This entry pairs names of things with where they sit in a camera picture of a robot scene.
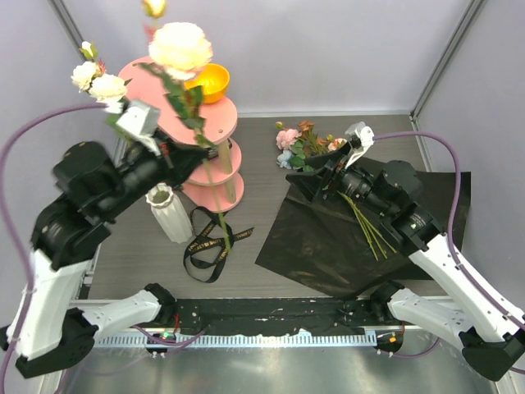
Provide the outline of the black wrapping paper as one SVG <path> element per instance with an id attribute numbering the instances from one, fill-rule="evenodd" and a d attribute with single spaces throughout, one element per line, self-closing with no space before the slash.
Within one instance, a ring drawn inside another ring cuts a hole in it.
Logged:
<path id="1" fill-rule="evenodd" d="M 445 226 L 454 195 L 454 173 L 416 174 L 423 185 L 417 201 Z M 462 172 L 453 228 L 454 243 L 459 248 L 463 246 L 470 206 L 471 173 Z M 374 258 L 352 208 L 341 196 L 310 203 L 290 185 L 255 263 L 341 299 L 390 280 L 431 280 L 401 253 L 386 252 L 387 259 L 381 254 L 379 259 Z"/>

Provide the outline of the black ribbon gold lettering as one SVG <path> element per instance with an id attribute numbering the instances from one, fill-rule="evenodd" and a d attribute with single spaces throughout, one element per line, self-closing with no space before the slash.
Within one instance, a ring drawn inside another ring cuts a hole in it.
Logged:
<path id="1" fill-rule="evenodd" d="M 194 225 L 194 215 L 196 213 L 203 213 L 206 215 L 209 219 L 209 222 L 186 246 L 182 263 L 186 273 L 192 279 L 198 282 L 211 284 L 216 282 L 221 276 L 233 245 L 236 242 L 249 238 L 253 234 L 253 227 L 238 233 L 234 233 L 231 229 L 231 226 L 226 223 L 226 238 L 212 238 L 210 237 L 211 232 L 215 229 L 215 227 L 219 227 L 221 225 L 220 215 L 210 211 L 204 206 L 198 206 L 194 208 L 189 214 L 189 221 L 191 225 Z M 201 252 L 212 249 L 218 249 L 217 255 L 212 262 L 205 261 L 197 256 L 197 254 Z M 211 275 L 208 279 L 197 278 L 193 274 L 193 268 L 197 270 L 211 269 Z"/>

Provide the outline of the cream flower stem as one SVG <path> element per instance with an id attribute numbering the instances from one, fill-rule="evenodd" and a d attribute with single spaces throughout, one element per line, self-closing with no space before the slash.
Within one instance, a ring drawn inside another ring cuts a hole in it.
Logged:
<path id="1" fill-rule="evenodd" d="M 142 9 L 150 22 L 144 26 L 148 37 L 148 55 L 151 62 L 143 68 L 162 82 L 165 98 L 177 118 L 194 133 L 194 141 L 201 148 L 215 148 L 204 132 L 205 120 L 200 116 L 203 105 L 201 87 L 187 89 L 185 82 L 195 78 L 212 60 L 212 45 L 203 30 L 190 22 L 159 20 L 167 9 L 166 1 L 142 1 Z"/>

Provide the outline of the artificial flower bouquet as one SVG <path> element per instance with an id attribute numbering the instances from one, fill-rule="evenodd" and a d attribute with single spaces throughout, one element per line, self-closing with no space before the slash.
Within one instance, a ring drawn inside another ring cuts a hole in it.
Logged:
<path id="1" fill-rule="evenodd" d="M 300 122 L 295 128 L 286 127 L 279 121 L 276 123 L 276 128 L 278 129 L 276 146 L 281 151 L 276 163 L 281 168 L 297 172 L 311 172 L 319 168 L 320 166 L 314 162 L 316 158 L 320 158 L 325 153 L 335 153 L 346 145 L 349 146 L 349 158 L 344 160 L 344 166 L 348 167 L 373 146 L 375 137 L 372 128 L 362 121 L 350 126 L 343 138 L 336 138 L 333 135 L 325 138 L 318 136 L 314 131 L 314 124 L 308 120 Z M 387 259 L 387 250 L 395 253 L 395 248 L 358 208 L 357 199 L 345 196 L 344 200 L 352 208 L 374 258 L 379 259 L 378 255 L 381 254 Z"/>

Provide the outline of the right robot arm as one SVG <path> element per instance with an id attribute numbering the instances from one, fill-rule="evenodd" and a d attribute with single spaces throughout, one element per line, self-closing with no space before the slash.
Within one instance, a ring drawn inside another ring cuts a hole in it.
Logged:
<path id="1" fill-rule="evenodd" d="M 375 321 L 412 323 L 459 350 L 482 377 L 497 382 L 524 354 L 524 312 L 506 300 L 461 254 L 452 232 L 416 200 L 423 184 L 405 161 L 373 176 L 357 165 L 363 148 L 315 157 L 311 172 L 287 175 L 310 201 L 339 193 L 380 218 L 379 232 L 393 249 L 427 273 L 459 307 L 452 310 L 390 282 L 372 293 Z"/>

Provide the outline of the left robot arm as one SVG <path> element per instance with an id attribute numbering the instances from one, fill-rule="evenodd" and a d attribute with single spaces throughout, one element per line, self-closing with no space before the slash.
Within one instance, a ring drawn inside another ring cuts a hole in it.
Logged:
<path id="1" fill-rule="evenodd" d="M 30 307 L 1 330 L 1 346 L 16 350 L 23 377 L 69 369 L 97 341 L 128 327 L 164 328 L 173 321 L 176 300 L 157 283 L 94 312 L 70 301 L 116 218 L 154 186 L 180 186 L 207 156 L 204 149 L 170 141 L 160 153 L 135 143 L 120 166 L 94 141 L 66 152 L 52 170 L 61 194 L 37 217 L 30 239 Z"/>

